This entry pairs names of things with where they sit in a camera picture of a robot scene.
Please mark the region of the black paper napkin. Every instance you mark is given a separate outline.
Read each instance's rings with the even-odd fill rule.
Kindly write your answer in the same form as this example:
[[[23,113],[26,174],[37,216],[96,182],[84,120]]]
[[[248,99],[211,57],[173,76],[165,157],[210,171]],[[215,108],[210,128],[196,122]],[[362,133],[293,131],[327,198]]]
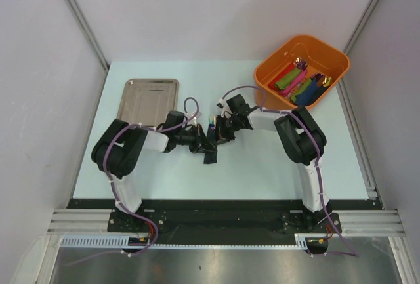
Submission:
[[[217,163],[218,152],[215,130],[213,129],[213,127],[208,127],[207,139],[209,140],[209,147],[205,151],[203,163],[205,165],[211,165]]]

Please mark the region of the iridescent rainbow fork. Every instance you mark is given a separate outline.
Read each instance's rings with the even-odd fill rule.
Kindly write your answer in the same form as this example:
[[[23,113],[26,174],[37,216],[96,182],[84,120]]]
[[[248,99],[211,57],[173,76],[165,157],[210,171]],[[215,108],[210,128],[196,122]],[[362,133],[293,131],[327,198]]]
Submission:
[[[209,118],[209,129],[215,131],[217,125],[217,119],[215,116]]]

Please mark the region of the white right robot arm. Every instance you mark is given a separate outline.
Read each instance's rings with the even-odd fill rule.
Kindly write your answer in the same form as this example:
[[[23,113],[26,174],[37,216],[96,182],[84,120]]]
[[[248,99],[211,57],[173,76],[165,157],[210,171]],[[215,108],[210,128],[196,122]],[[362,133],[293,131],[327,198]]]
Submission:
[[[294,110],[271,110],[251,107],[238,94],[229,100],[221,98],[215,118],[215,136],[219,144],[233,141],[240,130],[266,130],[277,133],[286,155],[298,166],[302,203],[306,213],[303,226],[318,232],[330,214],[329,198],[322,180],[321,163],[326,136],[305,107]]]

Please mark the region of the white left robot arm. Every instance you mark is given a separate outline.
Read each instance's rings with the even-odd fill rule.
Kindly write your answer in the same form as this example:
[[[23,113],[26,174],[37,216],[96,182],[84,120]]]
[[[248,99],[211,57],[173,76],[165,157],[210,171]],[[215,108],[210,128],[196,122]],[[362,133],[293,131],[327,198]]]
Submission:
[[[129,230],[140,230],[145,215],[138,211],[141,196],[127,178],[143,151],[169,153],[177,146],[188,146],[191,153],[217,153],[214,140],[208,139],[194,115],[171,110],[158,128],[129,124],[114,119],[91,152],[91,160],[110,182],[116,207],[124,212],[122,223]]]

